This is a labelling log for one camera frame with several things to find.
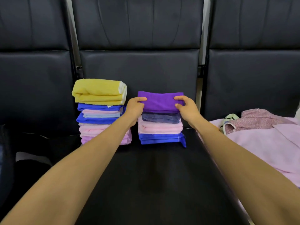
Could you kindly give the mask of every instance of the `chair backrest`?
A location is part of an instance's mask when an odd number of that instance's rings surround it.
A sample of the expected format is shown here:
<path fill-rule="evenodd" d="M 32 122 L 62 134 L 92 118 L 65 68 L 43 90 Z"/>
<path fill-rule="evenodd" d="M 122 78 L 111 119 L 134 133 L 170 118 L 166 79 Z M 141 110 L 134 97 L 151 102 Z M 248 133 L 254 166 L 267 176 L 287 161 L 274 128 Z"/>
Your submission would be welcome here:
<path fill-rule="evenodd" d="M 72 0 L 84 78 L 196 98 L 203 0 Z"/>
<path fill-rule="evenodd" d="M 300 0 L 213 0 L 204 103 L 209 120 L 300 100 Z"/>
<path fill-rule="evenodd" d="M 75 134 L 65 0 L 0 0 L 0 124 Z"/>

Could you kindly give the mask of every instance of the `folded yellow towel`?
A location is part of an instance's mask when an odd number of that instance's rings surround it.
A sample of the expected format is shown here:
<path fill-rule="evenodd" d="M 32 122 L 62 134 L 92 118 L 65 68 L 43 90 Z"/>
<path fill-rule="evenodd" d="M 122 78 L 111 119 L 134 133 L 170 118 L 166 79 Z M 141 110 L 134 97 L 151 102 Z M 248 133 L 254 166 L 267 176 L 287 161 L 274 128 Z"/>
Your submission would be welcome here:
<path fill-rule="evenodd" d="M 81 79 L 75 82 L 72 95 L 76 103 L 124 105 L 127 86 L 122 81 Z"/>

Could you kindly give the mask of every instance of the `folded purple cloth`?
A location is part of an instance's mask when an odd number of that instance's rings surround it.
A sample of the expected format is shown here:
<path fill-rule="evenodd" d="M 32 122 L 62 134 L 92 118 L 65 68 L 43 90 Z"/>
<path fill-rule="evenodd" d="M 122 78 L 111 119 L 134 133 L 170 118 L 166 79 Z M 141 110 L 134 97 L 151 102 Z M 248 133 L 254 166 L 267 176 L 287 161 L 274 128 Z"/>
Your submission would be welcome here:
<path fill-rule="evenodd" d="M 139 91 L 138 97 L 146 97 L 147 101 L 142 101 L 144 103 L 144 112 L 152 113 L 179 113 L 179 110 L 175 107 L 175 104 L 183 105 L 182 100 L 175 100 L 175 96 L 183 95 L 183 92 L 176 93 L 151 93 L 146 91 Z"/>

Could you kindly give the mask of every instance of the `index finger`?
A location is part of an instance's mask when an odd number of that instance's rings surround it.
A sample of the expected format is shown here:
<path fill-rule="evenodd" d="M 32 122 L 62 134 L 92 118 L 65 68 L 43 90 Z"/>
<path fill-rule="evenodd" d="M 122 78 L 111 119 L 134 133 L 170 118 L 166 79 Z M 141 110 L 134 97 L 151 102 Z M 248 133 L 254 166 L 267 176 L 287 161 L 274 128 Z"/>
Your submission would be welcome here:
<path fill-rule="evenodd" d="M 190 98 L 185 95 L 178 95 L 178 96 L 175 96 L 174 99 L 175 100 L 183 100 L 185 102 L 185 104 L 187 104 Z"/>
<path fill-rule="evenodd" d="M 135 98 L 133 98 L 133 99 L 134 99 L 134 101 L 136 101 L 136 102 L 141 102 L 141 101 L 146 101 L 146 100 L 147 100 L 146 97 L 135 97 Z"/>

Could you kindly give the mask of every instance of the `person's left hand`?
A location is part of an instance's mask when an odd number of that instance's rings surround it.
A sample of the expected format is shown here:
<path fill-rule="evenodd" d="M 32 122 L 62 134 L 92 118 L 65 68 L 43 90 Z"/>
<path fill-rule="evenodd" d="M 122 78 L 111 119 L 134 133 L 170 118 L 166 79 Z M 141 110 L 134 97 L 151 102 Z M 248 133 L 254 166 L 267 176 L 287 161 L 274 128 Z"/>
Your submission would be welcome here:
<path fill-rule="evenodd" d="M 145 97 L 135 97 L 128 101 L 124 115 L 132 120 L 130 126 L 134 126 L 138 117 L 140 117 L 143 113 L 144 104 L 140 101 L 146 100 L 147 98 Z"/>

